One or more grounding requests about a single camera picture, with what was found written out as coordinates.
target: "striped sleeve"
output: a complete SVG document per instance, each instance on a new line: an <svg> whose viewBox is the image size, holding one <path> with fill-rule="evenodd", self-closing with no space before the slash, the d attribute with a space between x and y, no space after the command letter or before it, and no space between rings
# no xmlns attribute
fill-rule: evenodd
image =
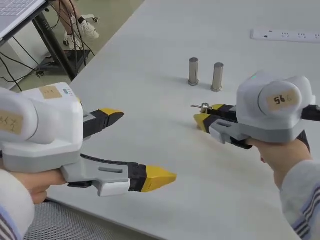
<svg viewBox="0 0 320 240"><path fill-rule="evenodd" d="M29 191L0 169L0 240L22 240L35 215Z"/></svg>
<svg viewBox="0 0 320 240"><path fill-rule="evenodd" d="M282 210L302 240L320 239L320 163L305 160L286 175L280 191Z"/></svg>
<svg viewBox="0 0 320 240"><path fill-rule="evenodd" d="M20 240L16 224L13 222L9 213L0 205L0 239L2 240Z"/></svg>

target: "electrical outlet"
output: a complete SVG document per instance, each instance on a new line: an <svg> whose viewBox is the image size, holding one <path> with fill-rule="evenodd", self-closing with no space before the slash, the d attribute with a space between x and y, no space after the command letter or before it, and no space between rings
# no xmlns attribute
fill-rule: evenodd
<svg viewBox="0 0 320 240"><path fill-rule="evenodd" d="M320 32L253 29L251 38L255 40L320 44Z"/></svg>

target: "small metal part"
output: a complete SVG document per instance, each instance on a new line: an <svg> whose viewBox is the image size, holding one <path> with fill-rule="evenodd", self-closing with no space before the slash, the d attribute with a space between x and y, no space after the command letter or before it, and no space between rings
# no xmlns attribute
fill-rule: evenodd
<svg viewBox="0 0 320 240"><path fill-rule="evenodd" d="M212 107L210 107L209 103L202 103L201 106L199 105L191 105L192 108L198 108L200 109L200 113L202 114L206 114L208 109L212 109Z"/></svg>
<svg viewBox="0 0 320 240"><path fill-rule="evenodd" d="M198 85L198 58L192 57L189 59L189 80L190 86Z"/></svg>
<svg viewBox="0 0 320 240"><path fill-rule="evenodd" d="M214 65L213 80L211 85L211 91L220 92L222 90L222 75L224 71L224 64L217 62Z"/></svg>

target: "handwritten label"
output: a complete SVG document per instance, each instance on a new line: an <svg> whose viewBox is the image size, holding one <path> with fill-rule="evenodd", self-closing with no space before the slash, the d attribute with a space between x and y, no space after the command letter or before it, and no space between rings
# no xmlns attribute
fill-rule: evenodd
<svg viewBox="0 0 320 240"><path fill-rule="evenodd" d="M44 99L59 99L62 98L61 93L56 86L42 86L39 87Z"/></svg>
<svg viewBox="0 0 320 240"><path fill-rule="evenodd" d="M279 94L269 96L266 99L270 111L278 111L298 104L298 96L295 90L290 89Z"/></svg>
<svg viewBox="0 0 320 240"><path fill-rule="evenodd" d="M24 117L10 111L0 110L0 130L20 135Z"/></svg>

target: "hand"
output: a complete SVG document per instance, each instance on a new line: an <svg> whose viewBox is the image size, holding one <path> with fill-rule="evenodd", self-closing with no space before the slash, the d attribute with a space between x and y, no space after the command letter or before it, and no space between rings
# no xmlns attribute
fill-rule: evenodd
<svg viewBox="0 0 320 240"><path fill-rule="evenodd" d="M0 169L6 170L2 159L0 159ZM63 185L66 183L64 176L58 169L39 173L9 173L29 191L34 204L41 204L46 200L47 190L51 185Z"/></svg>
<svg viewBox="0 0 320 240"><path fill-rule="evenodd" d="M247 144L257 147L263 160L273 169L274 182L279 189L287 173L296 164L312 160L307 146L298 139L284 144L248 139Z"/></svg>

